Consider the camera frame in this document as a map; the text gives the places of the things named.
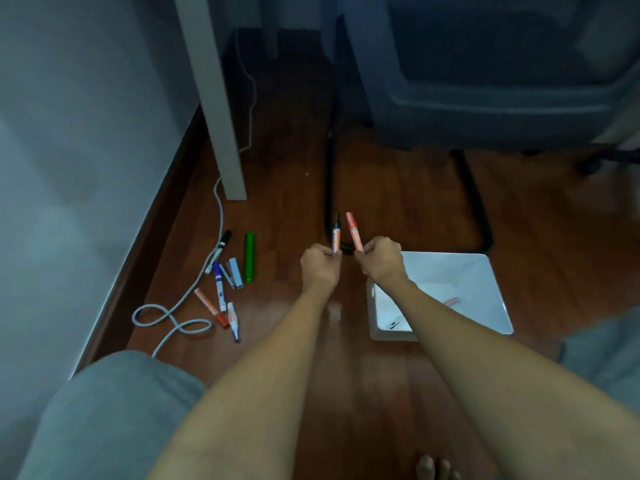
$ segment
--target white bin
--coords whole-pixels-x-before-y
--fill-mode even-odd
[[[402,255],[409,278],[425,293],[443,302],[458,298],[451,306],[455,311],[497,332],[513,333],[487,256],[411,251]],[[372,339],[417,340],[393,300],[371,281],[367,283],[367,308]],[[393,330],[389,330],[398,320]]]

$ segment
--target wooden floor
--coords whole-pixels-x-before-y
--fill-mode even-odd
[[[249,201],[223,201],[225,228],[234,233],[224,259],[242,261],[244,233],[256,234],[255,281],[228,293],[243,343],[215,329],[196,337],[178,334],[159,354],[208,385],[284,316],[301,288],[303,250],[325,242],[324,133],[331,91],[327,78],[316,76],[311,89],[302,76],[294,79],[296,84],[278,87],[273,75],[258,78],[254,149],[243,155]],[[243,121],[238,128],[242,145]],[[556,354],[562,334],[640,301],[640,226],[626,198],[626,176],[614,171],[583,179],[572,171],[571,161],[592,151],[534,158],[467,153],[493,226],[489,256],[514,339],[548,356]],[[388,235],[405,250],[478,245],[452,161],[429,167],[421,152],[384,148],[357,127],[340,136],[337,160],[335,205],[355,213],[363,239]],[[217,177],[208,146],[148,303],[174,304],[215,245]],[[215,295],[212,277],[200,287]],[[344,260],[331,309],[317,343],[295,478],[410,479],[421,452],[447,457],[466,479],[493,478],[494,463],[420,346],[369,338],[365,280],[353,258]],[[192,296],[176,316],[185,321],[208,314]],[[129,346],[151,353],[170,329],[169,323],[139,328]]]

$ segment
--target chair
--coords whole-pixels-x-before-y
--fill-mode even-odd
[[[548,150],[617,144],[638,129],[640,0],[321,3],[340,110],[382,144]],[[473,176],[462,150],[452,155],[488,250]]]

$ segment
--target charging cable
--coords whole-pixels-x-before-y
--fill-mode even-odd
[[[251,107],[249,108],[249,142],[244,148],[238,151],[238,153],[243,153],[247,150],[250,150],[253,145],[253,108],[255,104],[258,102],[258,86],[255,83],[255,79],[252,78],[249,72],[247,72],[247,70],[244,67],[244,64],[242,63],[242,58],[240,57],[240,49],[238,44],[237,29],[236,29],[235,37],[236,37],[236,57],[238,59],[238,62],[240,63],[240,67],[242,68],[244,75],[246,76],[247,79],[251,81],[253,86],[253,102],[251,104]],[[196,318],[193,320],[187,320],[186,322],[179,323],[178,320],[176,320],[175,317],[173,316],[173,313],[178,309],[178,307],[180,307],[181,304],[184,303],[184,300],[187,299],[187,297],[193,292],[193,290],[197,288],[198,283],[200,282],[200,279],[202,279],[202,275],[204,274],[207,267],[213,265],[212,263],[213,255],[215,254],[216,248],[218,247],[218,244],[222,239],[222,229],[223,229],[223,223],[224,223],[224,212],[222,209],[222,201],[220,201],[220,197],[218,195],[218,185],[220,185],[220,181],[221,181],[221,177],[218,177],[216,184],[213,186],[213,195],[216,197],[216,200],[218,201],[218,207],[220,208],[220,231],[218,232],[218,241],[216,242],[214,249],[209,253],[207,258],[204,260],[204,265],[202,266],[202,269],[200,270],[198,277],[196,278],[196,281],[193,282],[193,284],[187,290],[187,293],[185,293],[183,297],[180,298],[180,300],[178,300],[178,303],[176,303],[170,310],[167,310],[162,305],[158,305],[156,303],[149,303],[148,305],[142,305],[139,308],[137,308],[136,311],[134,311],[131,316],[131,321],[133,322],[133,325],[139,326],[139,327],[151,327],[151,326],[157,325],[158,323],[162,322],[166,318],[169,318],[169,320],[171,320],[171,322],[173,323],[172,330],[164,336],[164,339],[160,340],[160,343],[156,347],[156,350],[154,350],[153,354],[151,354],[151,357],[155,357],[158,351],[160,350],[160,348],[162,348],[162,346],[166,343],[166,341],[169,340],[171,336],[178,331],[181,333],[185,333],[187,335],[194,335],[196,333],[203,333],[212,327],[211,320],[206,320],[204,318]],[[160,318],[154,320],[153,322],[149,322],[149,323],[140,322],[138,320],[138,316],[140,312],[142,312],[142,310],[146,310],[149,308],[160,310],[163,313],[163,315]],[[201,323],[203,326],[201,328],[197,328],[196,330],[185,329],[187,325],[192,325],[196,323]]]

